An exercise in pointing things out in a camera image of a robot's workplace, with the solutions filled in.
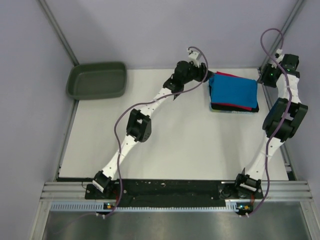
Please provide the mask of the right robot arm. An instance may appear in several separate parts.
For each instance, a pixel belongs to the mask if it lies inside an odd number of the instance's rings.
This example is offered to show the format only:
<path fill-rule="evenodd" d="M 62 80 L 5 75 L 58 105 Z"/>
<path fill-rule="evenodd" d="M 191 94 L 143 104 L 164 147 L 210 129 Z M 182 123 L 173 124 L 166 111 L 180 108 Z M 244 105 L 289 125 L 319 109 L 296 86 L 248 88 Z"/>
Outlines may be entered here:
<path fill-rule="evenodd" d="M 239 198 L 250 197 L 260 190 L 269 160 L 285 141 L 295 135 L 308 112 L 308 106 L 299 98 L 299 57 L 280 53 L 275 56 L 276 62 L 265 65 L 258 82 L 276 88 L 278 98 L 263 122 L 264 136 L 259 151 L 235 179 L 233 192 Z"/>

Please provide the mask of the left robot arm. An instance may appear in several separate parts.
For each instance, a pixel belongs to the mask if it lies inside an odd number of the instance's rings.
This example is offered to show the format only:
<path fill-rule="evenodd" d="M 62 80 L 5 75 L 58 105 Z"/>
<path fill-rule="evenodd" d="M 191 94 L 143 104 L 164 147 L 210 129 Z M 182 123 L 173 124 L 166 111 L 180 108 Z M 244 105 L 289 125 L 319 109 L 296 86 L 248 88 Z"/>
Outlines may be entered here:
<path fill-rule="evenodd" d="M 114 187 L 111 182 L 115 180 L 115 176 L 121 178 L 120 164 L 137 143 L 144 143 L 151 136 L 152 114 L 156 109 L 166 100 L 175 100 L 179 95 L 196 89 L 212 75 L 207 61 L 200 64 L 195 64 L 194 60 L 189 62 L 179 61 L 174 73 L 164 82 L 153 100 L 136 103 L 120 115 L 113 128 L 118 150 L 107 165 L 95 174 L 92 180 L 98 195 L 106 199 L 113 194 Z M 123 142 L 120 142 L 117 126 L 127 113 L 129 113 L 129 117 L 125 137 Z"/>

